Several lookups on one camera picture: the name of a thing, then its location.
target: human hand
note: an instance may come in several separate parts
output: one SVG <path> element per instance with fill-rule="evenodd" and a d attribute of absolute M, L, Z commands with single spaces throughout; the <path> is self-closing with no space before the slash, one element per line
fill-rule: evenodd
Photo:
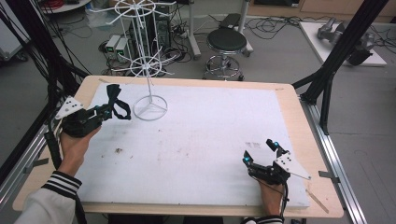
<path fill-rule="evenodd" d="M 267 216 L 280 215 L 280 203 L 283 198 L 283 185 L 269 185 L 265 181 L 258 179 L 262 192 L 262 206 Z"/>
<path fill-rule="evenodd" d="M 82 138 L 75 138 L 67 133 L 61 133 L 61 147 L 64 159 L 58 171 L 70 176 L 74 176 L 77 173 L 84 162 L 84 155 L 91 138 L 99 132 L 100 128 L 93 130 Z"/>

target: stool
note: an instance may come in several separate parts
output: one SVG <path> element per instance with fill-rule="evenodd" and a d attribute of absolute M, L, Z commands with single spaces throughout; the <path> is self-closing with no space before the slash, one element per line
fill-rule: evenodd
<path fill-rule="evenodd" d="M 219 55 L 211 57 L 206 62 L 203 79 L 206 79 L 206 74 L 210 73 L 224 80 L 238 75 L 238 80 L 243 81 L 244 76 L 239 69 L 238 61 L 228 55 L 242 53 L 245 50 L 247 45 L 245 37 L 233 29 L 223 28 L 212 31 L 207 36 L 206 42 L 209 48 L 218 52 Z"/>

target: black and white striped sleeve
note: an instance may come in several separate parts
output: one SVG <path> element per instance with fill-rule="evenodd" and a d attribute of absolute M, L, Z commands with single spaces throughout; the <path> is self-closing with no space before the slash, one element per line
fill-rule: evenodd
<path fill-rule="evenodd" d="M 77 190 L 80 186 L 81 181 L 75 179 L 70 175 L 66 175 L 59 171 L 54 171 L 47 183 L 41 188 L 52 190 L 66 198 L 71 198 L 75 200 Z"/>
<path fill-rule="evenodd" d="M 282 224 L 283 220 L 284 219 L 280 216 L 268 216 L 260 218 L 249 217 L 246 218 L 241 224 Z"/>

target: wooden table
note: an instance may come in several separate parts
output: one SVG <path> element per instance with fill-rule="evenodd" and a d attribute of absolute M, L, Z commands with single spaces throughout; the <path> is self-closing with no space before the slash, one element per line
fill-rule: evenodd
<path fill-rule="evenodd" d="M 86 107 L 90 105 L 97 87 L 103 83 L 130 83 L 131 77 L 86 77 L 75 98 Z M 304 111 L 294 88 L 290 84 L 225 82 L 212 80 L 155 78 L 156 85 L 183 87 L 217 87 L 269 90 L 276 93 L 283 119 L 288 129 L 290 142 L 294 148 L 297 160 L 311 174 L 310 181 L 305 180 L 306 194 L 310 206 L 305 209 L 290 209 L 285 211 L 285 217 L 341 217 L 344 214 L 332 181 L 318 176 L 318 171 L 327 171 L 321 158 L 314 135 L 309 127 Z M 134 79 L 136 84 L 144 84 L 144 78 Z M 50 158 L 47 149 L 41 159 Z M 27 178 L 24 186 L 14 201 L 13 208 L 22 210 L 27 195 L 39 189 L 53 171 L 49 164 L 37 166 Z M 83 203 L 86 212 L 92 213 L 127 213 L 127 214 L 161 214 L 161 215 L 201 215 L 201 216 L 262 216 L 260 206 L 225 206 L 225 205 L 177 205 L 177 204 L 135 204 L 135 203 Z"/>

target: floor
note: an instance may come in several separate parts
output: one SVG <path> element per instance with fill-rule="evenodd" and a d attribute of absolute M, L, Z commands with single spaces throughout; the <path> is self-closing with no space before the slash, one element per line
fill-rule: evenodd
<path fill-rule="evenodd" d="M 64 35 L 67 46 L 91 73 L 101 74 L 106 70 L 106 60 L 98 47 L 111 35 L 121 34 L 120 22 L 111 27 L 90 29 L 84 11 L 61 15 L 58 22 L 69 31 Z M 201 33 L 216 27 L 214 22 L 206 21 L 212 19 L 197 19 L 197 24 L 204 24 Z M 389 35 L 396 36 L 396 27 L 390 28 Z M 388 28 L 378 25 L 377 29 Z M 245 81 L 291 84 L 320 68 L 321 62 L 303 32 L 296 27 L 285 26 L 269 40 L 258 38 L 249 30 L 245 35 L 254 52 L 250 57 L 235 57 L 243 68 Z M 202 51 L 201 59 L 168 65 L 166 70 L 175 74 L 165 77 L 202 78 L 205 61 L 214 52 L 206 46 L 205 35 L 196 37 Z M 54 42 L 64 53 L 59 39 Z M 187 40 L 184 44 L 190 48 Z M 396 175 L 393 172 L 396 170 L 396 55 L 385 48 L 375 47 L 375 50 L 387 66 L 342 66 L 337 72 L 332 88 L 329 132 L 367 222 L 396 223 Z M 43 108 L 47 100 L 46 88 L 44 78 L 31 61 L 13 60 L 0 67 L 0 125 L 4 127 L 0 129 L 0 164 Z M 297 92 L 305 90 L 306 87 L 302 87 Z M 19 215 L 12 210 L 11 204 L 12 197 L 0 211 L 2 223 L 12 223 Z M 181 219 L 170 217 L 166 223 L 181 223 Z M 88 220 L 90 223 L 106 223 L 106 219 L 97 214 L 88 214 Z M 239 220 L 238 217 L 227 217 L 225 222 L 231 224 Z M 345 214 L 340 219 L 309 218 L 308 223 L 351 222 Z"/>

